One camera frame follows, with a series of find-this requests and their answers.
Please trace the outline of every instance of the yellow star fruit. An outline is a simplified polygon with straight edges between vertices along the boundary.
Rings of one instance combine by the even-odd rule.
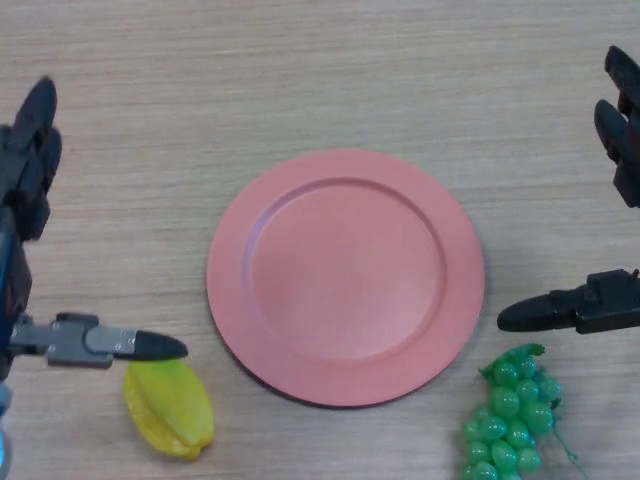
[[[140,434],[161,453],[194,460],[213,441],[215,413],[209,395],[180,360],[131,362],[124,398]]]

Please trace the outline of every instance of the grape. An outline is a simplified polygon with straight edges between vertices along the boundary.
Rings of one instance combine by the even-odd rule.
[[[473,480],[473,466],[465,465],[460,473],[460,480]]]
[[[496,468],[488,462],[480,462],[473,467],[473,480],[498,480]]]
[[[480,462],[490,462],[491,452],[487,444],[482,442],[471,442],[467,445],[467,461],[470,465],[477,465]]]
[[[512,364],[514,364],[514,366],[517,366],[520,364],[523,358],[529,355],[539,357],[540,355],[544,354],[544,352],[544,346],[537,343],[529,343],[527,345],[522,345],[521,347],[512,348],[511,350],[508,350],[500,355],[489,365],[481,368],[480,373],[485,379],[491,381],[496,365],[500,363],[511,362]]]
[[[514,387],[518,382],[518,370],[512,363],[501,362],[493,368],[493,377],[500,386]]]
[[[557,400],[562,396],[562,385],[553,377],[546,377],[540,382],[540,392],[545,399]]]
[[[498,471],[508,472],[516,468],[518,455],[507,442],[496,440],[491,444],[491,458]]]
[[[544,435],[553,429],[553,412],[545,403],[534,402],[525,405],[522,418],[535,436]]]
[[[476,411],[473,413],[473,417],[478,421],[482,422],[491,417],[491,410],[489,407],[478,407]]]
[[[535,450],[523,448],[518,452],[518,469],[522,472],[535,472],[542,465],[542,460]]]
[[[547,374],[547,369],[542,367],[539,368],[536,373],[533,375],[532,380],[534,382],[542,382],[545,378],[547,378],[548,374]]]
[[[522,448],[531,448],[531,439],[533,436],[529,432],[527,424],[520,419],[514,419],[509,422],[507,435],[505,440],[516,450]]]
[[[480,433],[482,438],[492,442],[507,433],[507,424],[500,417],[489,417],[480,423]]]
[[[520,409],[520,399],[510,388],[496,387],[491,391],[491,407],[500,417],[514,418]]]
[[[471,419],[464,423],[464,438],[467,442],[477,442],[482,440],[480,423],[477,420]]]
[[[527,355],[518,362],[516,367],[518,369],[518,375],[520,376],[520,378],[532,378],[536,373],[538,365],[536,365],[535,358],[533,358],[531,355]]]
[[[538,384],[531,379],[520,380],[516,385],[515,392],[520,398],[520,403],[531,403],[538,399]]]

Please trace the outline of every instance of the wood grain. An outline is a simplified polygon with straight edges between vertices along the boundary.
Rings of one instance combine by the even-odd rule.
[[[561,432],[591,478],[640,469],[640,331],[498,332],[507,304],[633,268],[640,217],[611,186],[593,127],[617,44],[640,58],[633,0],[3,0],[0,113],[42,74],[59,88],[64,156],[30,309],[157,329],[191,348],[218,413],[192,464],[156,456],[131,426],[122,365],[10,377],[11,478],[455,479],[457,435],[485,399],[476,368],[525,341],[566,384]],[[211,236],[233,197],[321,147],[383,151],[458,197],[486,254],[473,340],[428,387],[333,412],[266,392],[224,351],[207,308]],[[550,442],[531,478],[581,478]]]

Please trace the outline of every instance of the green grapes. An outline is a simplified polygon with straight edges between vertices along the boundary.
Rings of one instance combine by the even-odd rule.
[[[521,480],[542,459],[535,437],[555,428],[553,409],[562,385],[538,367],[544,347],[528,344],[509,350],[480,370],[491,391],[487,405],[464,423],[466,462],[461,480]]]

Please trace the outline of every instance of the wooden table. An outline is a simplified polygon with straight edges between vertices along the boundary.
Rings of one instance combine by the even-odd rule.
[[[566,385],[560,430],[591,478],[640,469],[640,331],[499,332],[520,298],[638,266],[640,214],[611,186],[593,107],[616,91],[610,44],[640,58],[633,0],[4,0],[0,114],[40,75],[59,89],[64,154],[53,215],[29,246],[30,310],[156,329],[190,346],[218,414],[192,464],[139,438],[108,372],[16,362],[11,478],[455,479],[458,435],[485,401],[476,368],[527,341]],[[451,189],[481,236],[476,333],[429,386],[387,406],[312,409],[229,358],[205,259],[220,217],[258,174],[351,146],[397,155]],[[549,442],[539,479],[581,478]]]

